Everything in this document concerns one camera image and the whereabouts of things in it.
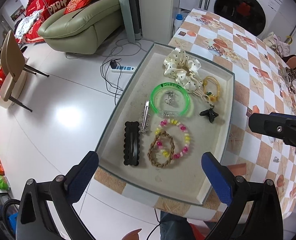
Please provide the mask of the silver metal hair clip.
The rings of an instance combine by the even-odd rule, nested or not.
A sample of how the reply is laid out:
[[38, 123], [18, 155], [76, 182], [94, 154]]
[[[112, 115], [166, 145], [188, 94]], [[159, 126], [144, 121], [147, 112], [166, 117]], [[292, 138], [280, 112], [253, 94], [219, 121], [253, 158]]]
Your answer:
[[147, 132], [148, 117], [149, 117], [149, 104], [150, 101], [146, 100], [144, 104], [144, 111], [141, 118], [141, 123], [139, 125], [139, 132], [145, 134]]

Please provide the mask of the black scalloped hair clip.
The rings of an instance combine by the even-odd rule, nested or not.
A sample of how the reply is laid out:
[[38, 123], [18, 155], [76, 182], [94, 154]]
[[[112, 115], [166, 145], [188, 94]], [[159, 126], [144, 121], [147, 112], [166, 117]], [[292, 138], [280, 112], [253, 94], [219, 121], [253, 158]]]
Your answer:
[[125, 122], [124, 132], [124, 165], [138, 166], [140, 153], [139, 122]]

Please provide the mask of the green translucent bangle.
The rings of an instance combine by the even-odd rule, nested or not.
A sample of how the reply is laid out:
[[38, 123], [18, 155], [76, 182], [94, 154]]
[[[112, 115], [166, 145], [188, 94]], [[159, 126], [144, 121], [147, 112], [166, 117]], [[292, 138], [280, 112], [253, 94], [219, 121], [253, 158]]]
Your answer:
[[[173, 105], [165, 103], [166, 91], [175, 92]], [[184, 116], [190, 106], [190, 97], [187, 91], [173, 82], [164, 82], [156, 86], [150, 96], [150, 105], [155, 114], [159, 116], [179, 117]]]

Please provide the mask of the cream polka dot scrunchie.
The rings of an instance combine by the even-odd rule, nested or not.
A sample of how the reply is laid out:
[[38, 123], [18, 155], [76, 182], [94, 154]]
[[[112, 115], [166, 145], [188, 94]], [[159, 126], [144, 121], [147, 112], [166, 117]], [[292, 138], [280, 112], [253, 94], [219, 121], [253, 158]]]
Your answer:
[[186, 54], [186, 51], [175, 48], [164, 60], [164, 76], [172, 78], [188, 93], [193, 93], [202, 87], [202, 78], [199, 75], [200, 61]]

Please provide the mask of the white bottle blue cap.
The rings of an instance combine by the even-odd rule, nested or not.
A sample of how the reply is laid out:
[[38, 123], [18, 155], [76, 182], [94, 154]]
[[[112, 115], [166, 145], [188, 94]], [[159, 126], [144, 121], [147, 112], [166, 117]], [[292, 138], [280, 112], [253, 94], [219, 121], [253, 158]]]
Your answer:
[[173, 35], [175, 35], [175, 33], [177, 32], [177, 30], [180, 28], [180, 26], [183, 23], [183, 15], [182, 14], [177, 14], [175, 20], [174, 20], [174, 24], [173, 24]]

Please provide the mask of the leopard print bow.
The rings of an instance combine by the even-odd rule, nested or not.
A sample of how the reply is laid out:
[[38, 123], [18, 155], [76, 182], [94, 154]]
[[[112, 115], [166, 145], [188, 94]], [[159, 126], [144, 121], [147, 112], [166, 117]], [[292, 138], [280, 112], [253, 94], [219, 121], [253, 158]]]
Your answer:
[[292, 68], [286, 67], [285, 68], [285, 83], [289, 92], [296, 94], [296, 90], [294, 89], [293, 82], [296, 80], [296, 71]]

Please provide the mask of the white washing machine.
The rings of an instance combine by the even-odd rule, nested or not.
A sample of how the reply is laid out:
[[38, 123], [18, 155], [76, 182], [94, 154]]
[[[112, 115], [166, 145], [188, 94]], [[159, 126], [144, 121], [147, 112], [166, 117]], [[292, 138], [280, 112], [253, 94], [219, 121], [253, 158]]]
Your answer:
[[207, 10], [262, 38], [283, 0], [209, 0]]

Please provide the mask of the checkered orange tablecloth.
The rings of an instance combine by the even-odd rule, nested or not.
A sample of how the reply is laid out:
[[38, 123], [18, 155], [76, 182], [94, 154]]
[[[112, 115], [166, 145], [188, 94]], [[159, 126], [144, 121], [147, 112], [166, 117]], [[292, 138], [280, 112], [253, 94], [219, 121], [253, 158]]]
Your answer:
[[[290, 93], [281, 76], [286, 65], [259, 38], [227, 19], [202, 10], [192, 10], [167, 46], [196, 54], [233, 72], [235, 86], [228, 143], [220, 161], [239, 165], [248, 181], [262, 183], [271, 179], [283, 218], [289, 217], [296, 204], [296, 154], [280, 139], [254, 133], [248, 126], [253, 113], [272, 112], [296, 115], [296, 94]], [[207, 90], [214, 77], [200, 89], [219, 101], [220, 89]], [[95, 180], [118, 194], [156, 209], [179, 216], [216, 221], [225, 205], [210, 188], [205, 202], [192, 205], [142, 190], [99, 167]]]

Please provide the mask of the green leather sofa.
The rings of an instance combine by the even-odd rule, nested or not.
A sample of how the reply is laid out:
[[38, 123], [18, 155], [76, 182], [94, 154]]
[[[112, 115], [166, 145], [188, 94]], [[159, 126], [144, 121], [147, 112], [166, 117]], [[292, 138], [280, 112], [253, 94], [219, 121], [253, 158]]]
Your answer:
[[94, 54], [124, 24], [119, 0], [92, 0], [68, 14], [65, 9], [53, 13], [38, 29], [40, 37], [56, 51]]

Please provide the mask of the brown slipper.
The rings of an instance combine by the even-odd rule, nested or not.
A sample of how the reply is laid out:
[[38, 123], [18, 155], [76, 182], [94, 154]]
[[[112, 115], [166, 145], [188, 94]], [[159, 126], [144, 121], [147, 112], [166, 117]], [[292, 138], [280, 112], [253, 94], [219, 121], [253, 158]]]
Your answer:
[[296, 71], [296, 55], [289, 55], [286, 57], [282, 57], [282, 60], [287, 64], [290, 69]]

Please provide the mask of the beige felt-lined tray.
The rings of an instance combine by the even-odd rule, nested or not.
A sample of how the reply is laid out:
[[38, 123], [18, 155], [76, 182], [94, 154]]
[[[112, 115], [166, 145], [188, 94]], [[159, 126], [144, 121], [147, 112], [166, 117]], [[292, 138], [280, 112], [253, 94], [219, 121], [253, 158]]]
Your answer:
[[184, 116], [159, 116], [149, 104], [147, 132], [140, 134], [139, 165], [124, 165], [125, 122], [141, 123], [144, 104], [150, 101], [152, 90], [164, 82], [164, 59], [172, 47], [155, 43], [132, 75], [119, 99], [96, 147], [99, 165], [142, 190], [179, 202], [201, 205], [209, 194], [211, 184], [202, 167], [201, 157], [211, 152], [221, 161], [228, 143], [235, 76], [233, 72], [196, 54], [201, 77], [214, 77], [208, 91], [220, 89], [214, 111], [219, 114], [213, 123], [199, 113], [209, 109], [201, 98], [188, 94], [190, 106]]

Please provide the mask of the black star hair clip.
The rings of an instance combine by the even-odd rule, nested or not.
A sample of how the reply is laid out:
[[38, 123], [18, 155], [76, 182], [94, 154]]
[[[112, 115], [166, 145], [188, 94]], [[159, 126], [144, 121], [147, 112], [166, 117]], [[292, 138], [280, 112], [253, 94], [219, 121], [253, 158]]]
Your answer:
[[213, 123], [215, 118], [219, 116], [219, 114], [214, 111], [214, 106], [211, 106], [209, 109], [201, 111], [199, 115], [207, 117], [210, 123]]

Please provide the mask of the white power strip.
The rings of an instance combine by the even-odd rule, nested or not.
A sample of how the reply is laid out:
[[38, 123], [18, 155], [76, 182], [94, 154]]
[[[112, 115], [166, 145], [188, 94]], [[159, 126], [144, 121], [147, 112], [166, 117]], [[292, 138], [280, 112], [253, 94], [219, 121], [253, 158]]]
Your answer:
[[111, 60], [109, 63], [109, 68], [113, 73], [127, 73], [132, 74], [135, 72], [136, 67], [132, 66], [122, 66], [118, 61]]

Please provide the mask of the brown wooden chair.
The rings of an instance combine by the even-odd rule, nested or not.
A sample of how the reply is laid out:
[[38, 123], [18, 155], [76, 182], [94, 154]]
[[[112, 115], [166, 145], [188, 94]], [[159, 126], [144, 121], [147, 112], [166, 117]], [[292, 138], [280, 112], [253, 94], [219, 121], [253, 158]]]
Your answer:
[[12, 30], [8, 31], [4, 39], [0, 62], [2, 71], [6, 76], [0, 88], [0, 98], [4, 102], [11, 101], [32, 113], [32, 109], [28, 108], [21, 101], [12, 96], [12, 91], [15, 88], [17, 81], [20, 79], [22, 72], [34, 75], [38, 73], [45, 77], [49, 77], [49, 74], [41, 72], [26, 63], [23, 52], [19, 48]]

